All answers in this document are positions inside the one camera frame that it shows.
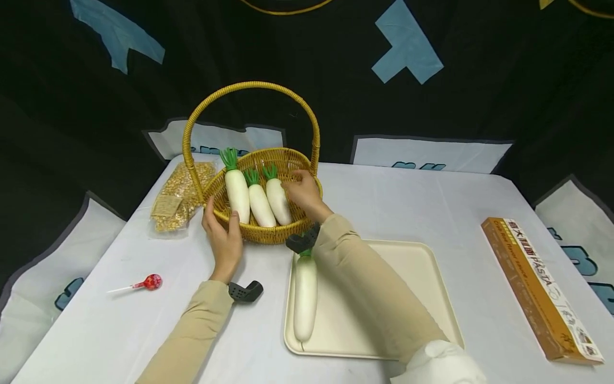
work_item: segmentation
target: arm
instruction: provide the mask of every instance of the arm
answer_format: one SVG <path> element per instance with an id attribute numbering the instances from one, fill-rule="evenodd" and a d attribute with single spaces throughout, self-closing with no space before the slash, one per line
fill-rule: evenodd
<path id="1" fill-rule="evenodd" d="M 226 323 L 234 302 L 228 293 L 228 283 L 243 255 L 239 215 L 232 213 L 226 232 L 213 215 L 211 198 L 202 225 L 216 259 L 213 274 L 209 281 L 200 284 L 188 308 L 136 384 L 191 384 L 217 333 Z"/>
<path id="2" fill-rule="evenodd" d="M 223 282 L 201 283 L 136 384 L 192 383 L 233 302 Z"/>
<path id="3" fill-rule="evenodd" d="M 312 255 L 327 268 L 379 327 L 386 345 L 406 365 L 391 384 L 484 384 L 475 361 L 448 342 L 428 310 L 392 267 L 320 199 L 307 171 L 298 182 L 284 183 L 290 199 L 312 221 L 322 223 Z"/>
<path id="4" fill-rule="evenodd" d="M 351 287 L 345 291 L 379 319 L 374 324 L 403 365 L 430 341 L 448 340 L 414 292 L 345 218 L 333 214 L 324 220 L 312 254 L 318 267 Z"/>

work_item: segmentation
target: white tablecloth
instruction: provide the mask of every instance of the white tablecloth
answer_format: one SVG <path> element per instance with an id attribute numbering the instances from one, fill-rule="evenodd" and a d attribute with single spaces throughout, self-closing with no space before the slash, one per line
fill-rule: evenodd
<path id="1" fill-rule="evenodd" d="M 217 157 L 195 154 L 196 161 Z M 182 159 L 174 159 L 14 384 L 133 383 L 170 333 L 213 258 L 192 219 L 189 237 L 152 240 L 150 207 Z M 468 352 L 491 383 L 606 383 L 614 377 L 614 320 L 516 187 L 489 174 L 320 164 L 324 200 L 364 238 L 420 241 L 435 253 Z M 525 319 L 480 224 L 516 219 L 606 358 L 598 367 L 549 362 Z M 200 383 L 388 383 L 384 365 L 361 359 L 297 356 L 282 325 L 290 270 L 283 245 L 248 244 L 235 281 L 264 285 L 253 305 L 235 305 Z M 163 286 L 105 292 L 158 273 Z"/>

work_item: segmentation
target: white sleeve cuff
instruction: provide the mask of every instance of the white sleeve cuff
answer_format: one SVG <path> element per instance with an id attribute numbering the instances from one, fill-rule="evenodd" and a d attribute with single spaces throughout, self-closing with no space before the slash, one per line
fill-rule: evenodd
<path id="1" fill-rule="evenodd" d="M 486 384 L 477 363 L 456 344 L 434 340 L 420 348 L 391 384 Z"/>

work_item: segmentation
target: woven basket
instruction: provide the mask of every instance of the woven basket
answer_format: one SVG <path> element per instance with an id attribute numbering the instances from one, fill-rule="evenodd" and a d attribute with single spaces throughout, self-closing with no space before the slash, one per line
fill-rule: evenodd
<path id="1" fill-rule="evenodd" d="M 198 182 L 198 175 L 194 168 L 194 158 L 190 150 L 190 138 L 192 136 L 192 128 L 196 122 L 198 116 L 208 107 L 213 101 L 220 97 L 227 95 L 228 93 L 247 89 L 247 88 L 265 88 L 275 91 L 279 91 L 285 95 L 290 96 L 294 101 L 300 104 L 301 107 L 307 112 L 311 125 L 313 126 L 313 141 L 311 147 L 311 161 L 305 157 L 301 152 L 295 151 L 290 148 L 268 148 L 251 152 L 243 157 L 240 157 L 237 162 L 237 169 L 244 171 L 248 168 L 256 167 L 261 174 L 260 185 L 266 186 L 264 175 L 262 174 L 262 166 L 274 163 L 278 169 L 278 178 L 281 181 L 296 180 L 290 173 L 293 170 L 309 170 L 314 176 L 318 189 L 320 190 L 320 196 L 322 196 L 322 186 L 316 177 L 317 173 L 317 161 L 320 157 L 320 129 L 317 124 L 316 116 L 313 111 L 305 103 L 305 101 L 293 91 L 281 85 L 272 84 L 263 81 L 247 81 L 237 84 L 228 85 L 211 95 L 209 95 L 202 103 L 196 107 L 192 115 L 185 124 L 184 138 L 182 142 L 182 151 L 184 154 L 185 165 L 190 172 L 192 182 L 196 188 L 196 193 L 200 203 L 204 206 L 209 200 L 211 195 L 214 196 L 214 213 L 218 220 L 227 228 L 228 218 L 231 214 L 230 204 L 228 202 L 228 195 L 226 194 L 226 184 L 224 183 L 224 176 L 226 174 L 226 168 L 220 171 L 203 189 Z M 311 226 L 311 221 L 305 216 L 299 207 L 290 202 L 290 212 L 292 213 L 292 223 L 290 225 L 279 225 L 273 228 L 263 228 L 258 226 L 254 215 L 252 214 L 249 219 L 249 224 L 240 224 L 241 234 L 243 238 L 255 243 L 261 244 L 281 244 L 294 233 L 303 233 L 307 231 Z"/>

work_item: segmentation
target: red lollipop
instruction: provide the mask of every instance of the red lollipop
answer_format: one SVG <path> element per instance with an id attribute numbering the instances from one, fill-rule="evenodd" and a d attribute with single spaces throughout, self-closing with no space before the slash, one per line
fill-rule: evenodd
<path id="1" fill-rule="evenodd" d="M 112 291 L 108 291 L 107 293 L 124 291 L 126 289 L 139 289 L 139 288 L 147 288 L 148 291 L 153 291 L 154 289 L 158 289 L 162 285 L 162 277 L 160 275 L 149 275 L 140 283 L 132 284 L 131 286 L 127 286 L 124 288 L 113 289 Z"/>

